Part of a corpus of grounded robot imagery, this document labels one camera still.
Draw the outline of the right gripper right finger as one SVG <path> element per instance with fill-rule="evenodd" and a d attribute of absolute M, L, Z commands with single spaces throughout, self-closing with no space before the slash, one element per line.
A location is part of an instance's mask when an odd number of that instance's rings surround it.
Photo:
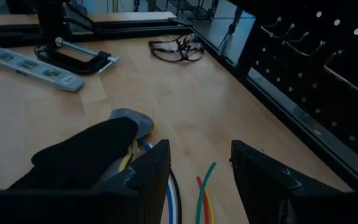
<path fill-rule="evenodd" d="M 358 224 L 358 192 L 341 192 L 240 140 L 231 143 L 230 161 L 250 224 Z"/>

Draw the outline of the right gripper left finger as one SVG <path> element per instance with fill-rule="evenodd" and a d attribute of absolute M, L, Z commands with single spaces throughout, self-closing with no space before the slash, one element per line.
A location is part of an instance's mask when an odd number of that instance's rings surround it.
<path fill-rule="evenodd" d="M 0 224 L 160 224 L 170 142 L 90 190 L 0 190 Z"/>

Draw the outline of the black C-clamp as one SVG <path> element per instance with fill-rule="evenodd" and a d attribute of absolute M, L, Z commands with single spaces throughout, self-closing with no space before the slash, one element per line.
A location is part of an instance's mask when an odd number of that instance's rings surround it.
<path fill-rule="evenodd" d="M 91 55 L 93 58 L 89 61 L 82 61 L 77 58 L 73 58 L 57 51 L 57 49 L 62 47 L 77 50 L 81 53 Z M 101 73 L 110 65 L 116 63 L 119 58 L 118 56 L 112 56 L 111 54 L 103 51 L 95 52 L 85 47 L 81 47 L 68 42 L 61 37 L 57 37 L 54 43 L 50 42 L 49 44 L 36 46 L 34 54 L 39 60 L 45 63 L 60 67 L 77 75 L 92 75 L 94 73 Z"/>

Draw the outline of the black peg board stand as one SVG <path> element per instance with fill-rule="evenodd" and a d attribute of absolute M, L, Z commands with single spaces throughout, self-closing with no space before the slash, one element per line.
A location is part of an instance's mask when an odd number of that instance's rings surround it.
<path fill-rule="evenodd" d="M 358 0 L 230 0 L 255 17 L 239 59 L 252 73 L 260 75 L 267 91 L 290 110 L 302 124 L 317 135 L 331 154 L 358 180 L 358 92 L 326 72 L 323 64 L 335 56 L 328 67 L 358 86 Z M 286 45 L 283 39 L 270 38 L 260 26 L 275 35 L 283 34 L 295 23 L 286 40 L 304 53 L 311 53 L 321 40 L 326 41 L 313 56 L 305 57 Z"/>

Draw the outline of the black work glove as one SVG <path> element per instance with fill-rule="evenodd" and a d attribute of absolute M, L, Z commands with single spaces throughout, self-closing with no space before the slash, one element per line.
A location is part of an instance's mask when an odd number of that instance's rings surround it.
<path fill-rule="evenodd" d="M 34 167 L 9 189 L 90 189 L 124 156 L 138 125 L 130 118 L 103 121 L 34 154 Z"/>

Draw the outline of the black glove with grey cuff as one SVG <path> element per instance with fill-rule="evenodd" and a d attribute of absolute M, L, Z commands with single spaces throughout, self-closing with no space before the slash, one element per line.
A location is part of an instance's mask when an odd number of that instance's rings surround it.
<path fill-rule="evenodd" d="M 131 161 L 135 159 L 136 156 L 140 155 L 139 145 L 143 146 L 146 151 L 151 149 L 151 146 L 146 143 L 145 137 L 154 129 L 155 125 L 153 120 L 148 115 L 129 108 L 118 108 L 112 110 L 109 118 L 115 119 L 123 117 L 130 118 L 138 125 L 138 131 L 135 139 L 128 147 L 125 156 L 114 161 L 100 177 L 95 186 L 101 185 L 105 181 L 122 172 L 131 163 Z"/>

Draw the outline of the black safety glasses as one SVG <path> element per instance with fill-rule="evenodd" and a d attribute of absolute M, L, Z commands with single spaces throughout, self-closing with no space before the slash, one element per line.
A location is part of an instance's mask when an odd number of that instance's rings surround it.
<path fill-rule="evenodd" d="M 204 55 L 204 45 L 194 33 L 184 34 L 173 40 L 149 41 L 151 54 L 165 62 L 196 62 Z"/>

